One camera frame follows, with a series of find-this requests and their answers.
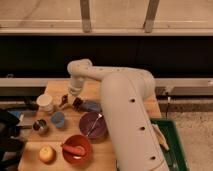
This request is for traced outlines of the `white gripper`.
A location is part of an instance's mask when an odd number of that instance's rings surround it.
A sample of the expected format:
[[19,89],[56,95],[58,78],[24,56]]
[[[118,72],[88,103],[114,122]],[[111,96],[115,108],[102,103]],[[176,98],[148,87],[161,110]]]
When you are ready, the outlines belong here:
[[[72,84],[69,84],[68,85],[68,92],[72,95],[72,96],[75,96],[77,97],[81,92],[82,92],[82,88],[81,87],[76,87],[76,86],[73,86]],[[71,108],[72,105],[70,103],[64,103],[62,104],[59,109],[60,110],[65,110],[65,109],[68,109],[68,108]]]

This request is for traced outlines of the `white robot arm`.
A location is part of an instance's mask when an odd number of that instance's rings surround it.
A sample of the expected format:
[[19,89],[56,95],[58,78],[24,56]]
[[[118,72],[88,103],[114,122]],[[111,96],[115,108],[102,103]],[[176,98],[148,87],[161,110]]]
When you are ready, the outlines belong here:
[[120,171],[169,171],[144,100],[154,94],[155,80],[143,69],[95,66],[88,59],[68,64],[68,92],[77,96],[90,78],[100,82],[102,114]]

